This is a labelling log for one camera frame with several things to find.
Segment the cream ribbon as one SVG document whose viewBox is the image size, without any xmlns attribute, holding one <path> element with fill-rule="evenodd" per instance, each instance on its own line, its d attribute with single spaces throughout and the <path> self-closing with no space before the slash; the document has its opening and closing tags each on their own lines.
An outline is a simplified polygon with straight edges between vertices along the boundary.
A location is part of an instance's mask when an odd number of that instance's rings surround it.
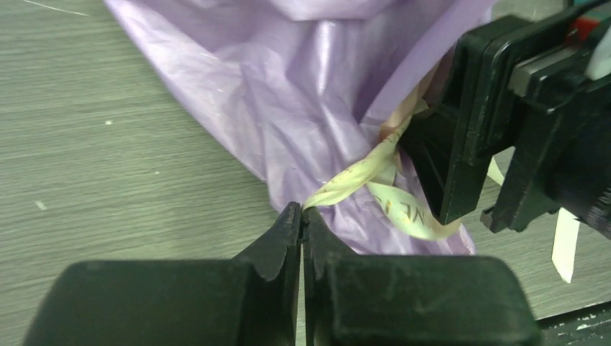
<svg viewBox="0 0 611 346">
<path fill-rule="evenodd" d="M 303 210 L 335 205 L 362 186 L 378 202 L 385 216 L 399 230 L 417 239 L 439 241 L 452 236 L 462 226 L 460 218 L 442 225 L 411 193 L 394 186 L 400 163 L 398 140 L 418 111 L 426 110 L 423 100 L 433 79 L 437 63 L 414 87 L 392 115 L 380 127 L 380 143 L 362 160 L 338 173 L 303 204 Z M 574 274 L 576 244 L 580 222 L 561 208 L 558 212 L 551 260 L 561 278 L 571 283 Z"/>
</svg>

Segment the purple wrapping paper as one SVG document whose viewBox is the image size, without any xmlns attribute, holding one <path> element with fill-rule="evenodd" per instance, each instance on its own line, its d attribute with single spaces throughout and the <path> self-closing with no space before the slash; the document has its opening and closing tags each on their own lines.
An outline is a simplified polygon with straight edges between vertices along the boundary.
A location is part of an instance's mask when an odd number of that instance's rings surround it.
<svg viewBox="0 0 611 346">
<path fill-rule="evenodd" d="M 382 124 L 492 1 L 108 1 L 177 101 L 268 186 L 303 202 L 362 159 Z"/>
</svg>

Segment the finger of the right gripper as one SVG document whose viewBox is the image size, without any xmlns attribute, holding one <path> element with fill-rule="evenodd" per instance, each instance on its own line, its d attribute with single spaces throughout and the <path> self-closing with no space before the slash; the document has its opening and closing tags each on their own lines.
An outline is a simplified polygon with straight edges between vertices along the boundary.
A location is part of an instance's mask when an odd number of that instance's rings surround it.
<svg viewBox="0 0 611 346">
<path fill-rule="evenodd" d="M 532 221 L 555 214 L 561 204 L 548 192 L 551 169 L 563 142 L 566 102 L 520 100 L 512 109 L 508 137 L 514 147 L 507 175 L 496 202 L 481 213 L 491 232 L 524 231 Z"/>
<path fill-rule="evenodd" d="M 399 146 L 412 160 L 432 217 L 443 226 L 476 209 L 485 180 L 485 160 L 463 158 L 478 82 L 489 67 L 484 53 L 495 39 L 528 24 L 506 15 L 463 34 L 440 98 L 401 136 Z"/>
</svg>

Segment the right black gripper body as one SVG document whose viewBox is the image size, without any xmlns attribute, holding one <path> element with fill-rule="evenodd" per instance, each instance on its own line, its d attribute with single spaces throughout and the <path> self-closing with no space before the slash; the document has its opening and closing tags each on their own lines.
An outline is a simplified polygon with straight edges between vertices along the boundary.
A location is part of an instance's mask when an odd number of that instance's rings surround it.
<svg viewBox="0 0 611 346">
<path fill-rule="evenodd" d="M 566 102 L 548 192 L 579 222 L 609 236 L 610 3 L 575 1 L 561 17 L 568 17 L 565 38 L 518 63 L 509 89 L 519 101 Z"/>
</svg>

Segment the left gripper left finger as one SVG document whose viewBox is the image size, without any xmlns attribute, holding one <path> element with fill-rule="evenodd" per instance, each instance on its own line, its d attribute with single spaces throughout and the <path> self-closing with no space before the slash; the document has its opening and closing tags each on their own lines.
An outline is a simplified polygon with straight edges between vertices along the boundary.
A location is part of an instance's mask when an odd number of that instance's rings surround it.
<svg viewBox="0 0 611 346">
<path fill-rule="evenodd" d="M 105 260 L 67 267 L 26 345 L 294 345 L 301 212 L 288 204 L 231 259 Z"/>
</svg>

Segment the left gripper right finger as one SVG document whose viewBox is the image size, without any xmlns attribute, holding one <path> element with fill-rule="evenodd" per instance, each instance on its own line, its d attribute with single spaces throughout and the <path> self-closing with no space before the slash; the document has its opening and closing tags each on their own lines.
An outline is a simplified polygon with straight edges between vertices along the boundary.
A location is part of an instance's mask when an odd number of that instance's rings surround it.
<svg viewBox="0 0 611 346">
<path fill-rule="evenodd" d="M 315 208 L 302 214 L 308 345 L 540 345 L 500 259 L 358 255 Z"/>
</svg>

